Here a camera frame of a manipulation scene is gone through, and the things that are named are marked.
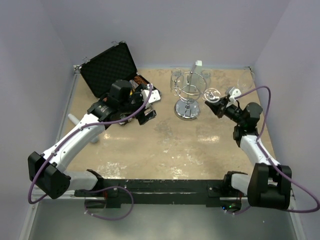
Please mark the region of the clear wine glass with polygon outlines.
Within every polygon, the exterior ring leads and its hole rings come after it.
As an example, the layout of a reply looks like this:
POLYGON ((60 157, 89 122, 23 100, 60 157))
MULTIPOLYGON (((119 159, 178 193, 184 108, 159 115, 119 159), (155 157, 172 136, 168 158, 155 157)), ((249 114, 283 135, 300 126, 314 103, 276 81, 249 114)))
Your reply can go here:
POLYGON ((202 99, 204 101, 210 101, 210 96, 212 95, 221 96, 221 93, 216 88, 207 88, 202 94, 202 99))
POLYGON ((246 70, 237 80, 238 89, 244 93, 254 86, 255 74, 251 70, 246 70))

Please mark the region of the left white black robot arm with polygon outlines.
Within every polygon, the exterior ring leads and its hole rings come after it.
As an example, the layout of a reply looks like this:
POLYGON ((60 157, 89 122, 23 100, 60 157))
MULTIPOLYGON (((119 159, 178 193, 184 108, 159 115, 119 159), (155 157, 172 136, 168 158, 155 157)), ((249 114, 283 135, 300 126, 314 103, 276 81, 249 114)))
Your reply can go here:
POLYGON ((160 92, 151 84, 139 84, 134 88, 130 81, 116 80, 109 91, 94 102, 82 119, 61 140, 43 153, 32 152, 28 159, 28 173, 31 185, 28 202, 32 200, 34 187, 45 196, 57 199, 67 191, 87 191, 99 196, 104 184, 96 173, 67 171, 69 164, 98 135, 113 124, 137 119, 140 125, 156 117, 155 110, 147 111, 152 103, 159 101, 160 92))

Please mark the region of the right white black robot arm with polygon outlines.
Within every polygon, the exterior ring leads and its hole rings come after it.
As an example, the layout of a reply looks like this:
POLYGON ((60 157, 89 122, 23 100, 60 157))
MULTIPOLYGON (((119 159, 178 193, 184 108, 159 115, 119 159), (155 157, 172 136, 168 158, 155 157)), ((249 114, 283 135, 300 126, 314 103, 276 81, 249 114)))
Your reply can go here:
POLYGON ((218 118, 227 117, 235 122, 233 139, 254 165, 251 175, 229 171, 223 179, 223 192, 230 197, 238 192, 243 193, 252 207, 287 210, 291 197, 291 182, 288 179, 292 176, 292 170, 270 156, 258 138, 257 124, 262 107, 250 102, 241 108, 230 103, 227 97, 204 103, 218 118))

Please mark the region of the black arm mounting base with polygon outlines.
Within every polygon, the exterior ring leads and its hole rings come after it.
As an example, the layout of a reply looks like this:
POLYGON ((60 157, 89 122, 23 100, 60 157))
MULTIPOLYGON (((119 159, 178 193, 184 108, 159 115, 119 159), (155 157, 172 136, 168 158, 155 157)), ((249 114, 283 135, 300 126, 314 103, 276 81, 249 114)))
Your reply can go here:
POLYGON ((76 197, 104 198, 106 208, 122 204, 205 205, 244 196, 221 179, 99 179, 90 191, 76 190, 76 197))

